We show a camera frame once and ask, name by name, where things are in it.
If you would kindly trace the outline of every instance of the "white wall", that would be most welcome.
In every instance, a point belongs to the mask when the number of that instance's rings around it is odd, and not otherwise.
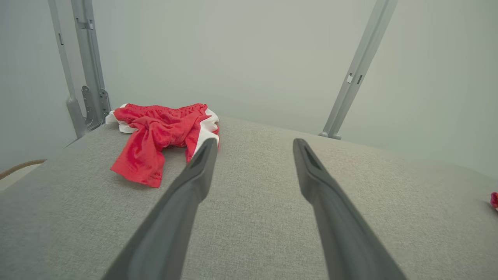
[[[498,1],[400,0],[343,140],[498,177]]]
[[[0,172],[61,150],[76,135],[48,2],[0,1]]]
[[[374,0],[94,1],[111,105],[206,103],[318,134]]]

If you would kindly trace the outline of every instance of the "red fabric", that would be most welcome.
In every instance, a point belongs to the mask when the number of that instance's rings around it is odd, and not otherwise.
[[[130,181],[158,188],[164,166],[161,150],[170,145],[186,146],[185,154],[190,161],[197,145],[200,122],[210,117],[205,113],[207,108],[205,104],[180,109],[128,104],[116,109],[116,119],[138,130],[131,134],[111,170]]]
[[[498,193],[496,192],[491,193],[491,205],[498,208]]]

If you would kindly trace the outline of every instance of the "garment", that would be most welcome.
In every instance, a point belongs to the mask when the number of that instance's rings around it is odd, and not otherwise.
[[[106,117],[121,132],[132,133],[111,170],[126,179],[158,188],[164,166],[163,148],[187,147],[187,162],[208,138],[216,138],[218,116],[205,104],[180,109],[125,104]]]

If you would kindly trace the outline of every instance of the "floor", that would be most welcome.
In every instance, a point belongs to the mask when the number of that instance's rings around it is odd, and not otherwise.
[[[23,178],[26,174],[30,173],[31,171],[33,171],[35,168],[37,168],[39,166],[40,166],[40,164],[26,166],[24,168],[17,170],[16,172],[14,172],[12,174],[9,174],[9,176],[0,180],[0,191],[7,189],[12,184],[14,184],[19,179]]]

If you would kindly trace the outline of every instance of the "gray fabric surface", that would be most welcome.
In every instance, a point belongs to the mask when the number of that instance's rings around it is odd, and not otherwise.
[[[221,118],[221,145],[199,206],[186,279],[327,277],[292,140],[306,139],[411,279],[495,279],[497,191],[463,167],[407,161],[343,141]],[[128,135],[103,126],[0,193],[1,279],[98,279],[185,166],[164,150],[159,189],[109,168]]]

